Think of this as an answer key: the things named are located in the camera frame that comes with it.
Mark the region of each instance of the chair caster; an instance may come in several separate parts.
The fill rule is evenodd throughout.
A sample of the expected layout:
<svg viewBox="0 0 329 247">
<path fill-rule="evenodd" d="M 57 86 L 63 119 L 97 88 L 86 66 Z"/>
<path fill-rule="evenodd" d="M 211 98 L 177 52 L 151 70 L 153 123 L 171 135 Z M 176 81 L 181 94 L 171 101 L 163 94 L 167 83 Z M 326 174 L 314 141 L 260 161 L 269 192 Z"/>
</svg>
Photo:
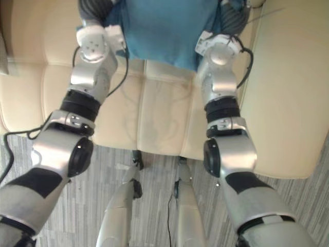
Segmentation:
<svg viewBox="0 0 329 247">
<path fill-rule="evenodd" d="M 133 150 L 133 162 L 136 166 L 139 166 L 139 170 L 144 168 L 144 163 L 142 159 L 142 153 L 139 150 Z"/>
</svg>

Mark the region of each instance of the wire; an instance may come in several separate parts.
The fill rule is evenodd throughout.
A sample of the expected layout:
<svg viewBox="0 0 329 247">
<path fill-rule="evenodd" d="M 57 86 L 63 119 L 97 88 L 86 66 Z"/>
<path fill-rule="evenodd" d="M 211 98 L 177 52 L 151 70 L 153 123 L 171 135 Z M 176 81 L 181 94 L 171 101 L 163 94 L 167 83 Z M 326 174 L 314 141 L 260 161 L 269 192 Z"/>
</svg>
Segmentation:
<svg viewBox="0 0 329 247">
<path fill-rule="evenodd" d="M 173 194 L 171 194 L 169 201 L 168 201 L 168 216 L 167 216 L 167 229 L 168 229 L 168 235 L 169 235 L 169 246 L 172 247 L 171 245 L 171 233 L 170 233 L 170 228 L 169 228 L 169 217 L 170 217 L 170 202 L 171 199 L 173 198 Z"/>
<path fill-rule="evenodd" d="M 43 125 L 32 129 L 32 130 L 24 130 L 24 131 L 16 131 L 16 132 L 7 132 L 4 135 L 4 143 L 5 143 L 5 149 L 7 151 L 7 153 L 9 154 L 9 161 L 8 164 L 4 170 L 4 172 L 2 173 L 1 177 L 0 177 L 0 184 L 3 182 L 3 180 L 5 179 L 5 177 L 7 176 L 7 174 L 9 173 L 10 169 L 12 168 L 12 165 L 14 164 L 14 154 L 9 146 L 9 141 L 8 141 L 8 136 L 9 135 L 19 135 L 19 134 L 27 134 L 27 138 L 29 139 L 35 139 L 37 136 L 35 137 L 31 137 L 31 133 L 39 131 L 43 128 Z"/>
<path fill-rule="evenodd" d="M 74 50 L 73 52 L 73 56 L 72 56 L 72 67 L 74 67 L 76 65 L 76 56 L 78 53 L 80 46 L 77 46 L 77 48 Z"/>
<path fill-rule="evenodd" d="M 129 70 L 129 59 L 128 59 L 128 51 L 127 51 L 127 49 L 124 51 L 124 54 L 125 54 L 125 62 L 126 62 L 124 76 L 123 76 L 121 82 L 111 92 L 109 92 L 109 94 L 107 95 L 107 97 L 109 97 L 110 95 L 112 95 L 119 87 L 121 87 L 122 84 L 124 83 L 124 81 L 127 78 L 128 70 Z"/>
<path fill-rule="evenodd" d="M 251 72 L 251 69 L 252 69 L 252 66 L 253 66 L 253 52 L 252 52 L 252 50 L 250 50 L 250 49 L 244 47 L 244 45 L 243 45 L 241 39 L 240 39 L 238 36 L 236 36 L 236 35 L 231 35 L 230 38 L 231 38 L 231 39 L 234 38 L 234 39 L 240 44 L 240 46 L 241 46 L 241 48 L 242 48 L 241 51 L 240 51 L 241 53 L 246 52 L 246 53 L 248 53 L 249 56 L 250 56 L 250 61 L 249 61 L 249 65 L 248 65 L 248 67 L 247 67 L 247 71 L 246 71 L 245 75 L 243 76 L 241 82 L 240 82 L 240 83 L 237 85 L 237 87 L 236 87 L 236 88 L 238 89 L 239 87 L 241 87 L 241 86 L 246 82 L 246 80 L 248 79 L 248 77 L 249 77 L 249 75 L 250 75 L 250 72 Z"/>
<path fill-rule="evenodd" d="M 245 83 L 245 81 L 248 79 L 248 77 L 250 75 L 250 72 L 251 72 L 252 65 L 253 65 L 253 53 L 252 53 L 252 51 L 250 49 L 248 49 L 248 48 L 243 48 L 242 49 L 242 52 L 246 52 L 246 53 L 249 54 L 249 56 L 250 56 L 250 62 L 249 62 L 249 65 L 247 67 L 247 71 L 246 71 L 245 76 L 242 78 L 241 82 L 236 87 L 237 89 L 239 87 L 241 87 Z"/>
</svg>

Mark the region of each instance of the robotic arm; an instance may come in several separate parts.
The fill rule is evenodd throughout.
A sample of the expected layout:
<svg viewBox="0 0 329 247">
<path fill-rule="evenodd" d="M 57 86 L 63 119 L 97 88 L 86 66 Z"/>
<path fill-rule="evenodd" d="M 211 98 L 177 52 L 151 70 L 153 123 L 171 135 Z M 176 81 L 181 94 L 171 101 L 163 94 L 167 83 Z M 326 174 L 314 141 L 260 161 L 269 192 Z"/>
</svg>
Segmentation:
<svg viewBox="0 0 329 247">
<path fill-rule="evenodd" d="M 72 70 L 60 109 L 33 143 L 33 168 L 0 190 L 1 247 L 34 246 L 31 237 L 40 232 L 64 186 L 88 168 L 93 152 L 89 137 L 117 69 L 114 52 L 125 49 L 117 28 L 109 36 L 97 22 L 88 22 L 78 31 L 81 61 Z"/>
<path fill-rule="evenodd" d="M 236 246 L 315 246 L 277 192 L 253 173 L 257 153 L 240 116 L 232 72 L 242 48 L 230 36 L 214 39 L 198 70 L 208 121 L 204 165 L 224 191 Z"/>
</svg>

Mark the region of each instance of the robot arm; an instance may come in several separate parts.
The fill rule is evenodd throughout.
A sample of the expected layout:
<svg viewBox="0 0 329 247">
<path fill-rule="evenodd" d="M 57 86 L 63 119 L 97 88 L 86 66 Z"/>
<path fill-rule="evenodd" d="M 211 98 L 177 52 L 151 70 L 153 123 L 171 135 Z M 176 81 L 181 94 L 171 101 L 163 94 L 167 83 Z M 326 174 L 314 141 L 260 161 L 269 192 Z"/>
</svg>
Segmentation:
<svg viewBox="0 0 329 247">
<path fill-rule="evenodd" d="M 33 168 L 0 189 L 1 247 L 34 246 L 32 236 L 40 232 L 65 185 L 88 168 L 93 151 L 89 137 L 117 69 L 114 52 L 125 49 L 118 28 L 105 30 L 88 22 L 77 32 L 81 61 L 72 70 L 60 109 L 33 142 Z"/>
<path fill-rule="evenodd" d="M 229 36 L 215 38 L 197 75 L 208 121 L 204 165 L 222 185 L 237 246 L 315 246 L 277 192 L 253 173 L 257 153 L 240 116 L 232 72 L 241 47 Z"/>
</svg>

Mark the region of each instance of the floor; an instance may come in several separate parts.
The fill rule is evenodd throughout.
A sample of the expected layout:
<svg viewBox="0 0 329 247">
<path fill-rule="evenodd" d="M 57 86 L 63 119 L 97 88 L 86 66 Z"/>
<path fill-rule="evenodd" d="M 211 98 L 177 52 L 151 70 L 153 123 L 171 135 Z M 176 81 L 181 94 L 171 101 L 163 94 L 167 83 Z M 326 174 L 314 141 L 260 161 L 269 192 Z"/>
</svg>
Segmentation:
<svg viewBox="0 0 329 247">
<path fill-rule="evenodd" d="M 10 138 L 15 164 L 10 180 L 31 167 L 31 142 Z M 1 170 L 7 158 L 1 142 Z M 169 246 L 167 203 L 175 180 L 176 157 L 143 154 L 146 169 L 141 172 L 143 197 L 135 200 L 131 231 L 131 247 Z M 38 236 L 37 246 L 92 247 L 105 207 L 120 184 L 131 153 L 125 150 L 96 147 L 87 172 L 73 179 L 64 189 L 51 217 Z M 235 246 L 236 236 L 215 178 L 208 175 L 200 161 L 188 160 L 193 185 L 204 220 L 209 246 Z M 296 212 L 299 221 L 319 247 L 329 246 L 329 138 L 318 166 L 306 180 L 276 180 L 261 177 L 269 183 Z M 176 205 L 171 203 L 170 228 L 175 239 Z"/>
</svg>

